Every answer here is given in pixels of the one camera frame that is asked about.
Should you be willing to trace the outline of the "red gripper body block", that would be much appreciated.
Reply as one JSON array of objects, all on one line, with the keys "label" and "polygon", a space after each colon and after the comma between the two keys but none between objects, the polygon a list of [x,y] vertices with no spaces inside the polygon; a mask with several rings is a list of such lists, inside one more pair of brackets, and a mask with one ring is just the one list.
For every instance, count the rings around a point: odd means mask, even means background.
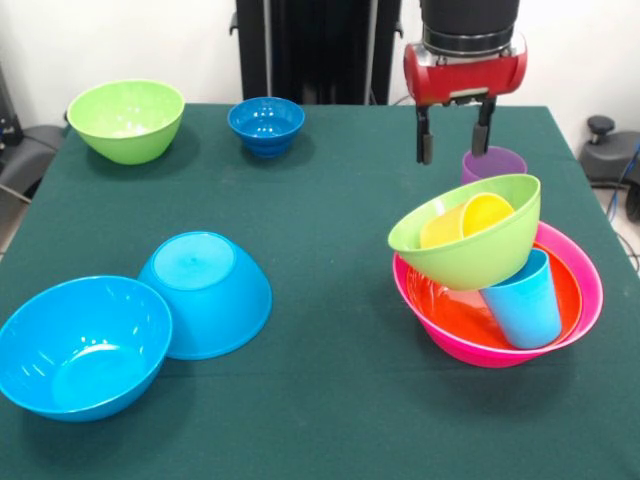
[{"label": "red gripper body block", "polygon": [[415,103],[432,106],[510,94],[521,86],[527,61],[526,41],[516,33],[505,48],[480,57],[437,55],[412,43],[405,47],[403,67]]}]

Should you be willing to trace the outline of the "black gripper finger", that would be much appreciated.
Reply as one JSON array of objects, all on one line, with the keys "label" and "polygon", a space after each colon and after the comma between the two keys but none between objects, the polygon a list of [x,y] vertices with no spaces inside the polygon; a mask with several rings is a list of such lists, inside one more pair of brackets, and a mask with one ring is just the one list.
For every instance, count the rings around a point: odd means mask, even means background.
[{"label": "black gripper finger", "polygon": [[430,128],[428,105],[416,106],[416,159],[423,165],[430,165],[433,160],[433,135]]},{"label": "black gripper finger", "polygon": [[482,100],[479,107],[478,120],[472,134],[471,153],[480,157],[488,152],[492,116],[496,108],[496,98],[489,97]]}]

